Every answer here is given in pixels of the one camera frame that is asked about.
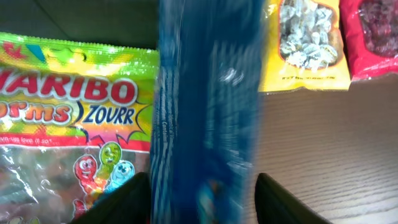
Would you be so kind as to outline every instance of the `haribo candy bag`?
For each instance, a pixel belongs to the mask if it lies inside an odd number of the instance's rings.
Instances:
[[[0,33],[1,223],[68,223],[149,170],[158,57]]]

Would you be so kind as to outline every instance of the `clear plastic window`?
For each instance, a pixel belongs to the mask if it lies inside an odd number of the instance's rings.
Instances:
[[[289,64],[318,70],[343,56],[335,11],[310,0],[285,0],[279,11],[280,56]]]
[[[382,57],[398,57],[398,0],[363,1],[359,17],[366,48]]]

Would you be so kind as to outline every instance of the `cartoon gummy character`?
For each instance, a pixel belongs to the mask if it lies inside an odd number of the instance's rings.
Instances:
[[[94,181],[94,176],[97,171],[97,162],[92,155],[81,156],[75,162],[74,170],[81,187],[83,187],[83,191],[86,193],[86,207],[90,209],[94,201],[103,192],[103,188],[98,186]]]
[[[7,224],[23,224],[24,219],[22,217],[16,217],[10,220]],[[25,222],[26,224],[40,224],[40,221],[38,218],[34,217],[29,220],[29,222]]]
[[[75,162],[75,175],[86,194],[95,188],[94,175],[97,171],[97,162],[91,155],[81,156]]]
[[[95,182],[104,188],[114,166],[122,158],[122,149],[118,143],[108,142],[101,148],[99,158],[101,159],[101,165],[97,171]]]
[[[134,165],[129,161],[119,162],[111,175],[111,182],[106,188],[106,192],[112,192],[126,183],[136,173]]]

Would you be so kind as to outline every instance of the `red candy bag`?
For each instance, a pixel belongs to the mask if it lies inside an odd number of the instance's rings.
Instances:
[[[353,81],[398,72],[398,1],[345,0],[340,11]]]

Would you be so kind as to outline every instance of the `blue candy bag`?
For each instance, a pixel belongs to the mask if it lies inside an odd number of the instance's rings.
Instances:
[[[262,0],[161,0],[152,223],[240,223],[257,133]]]

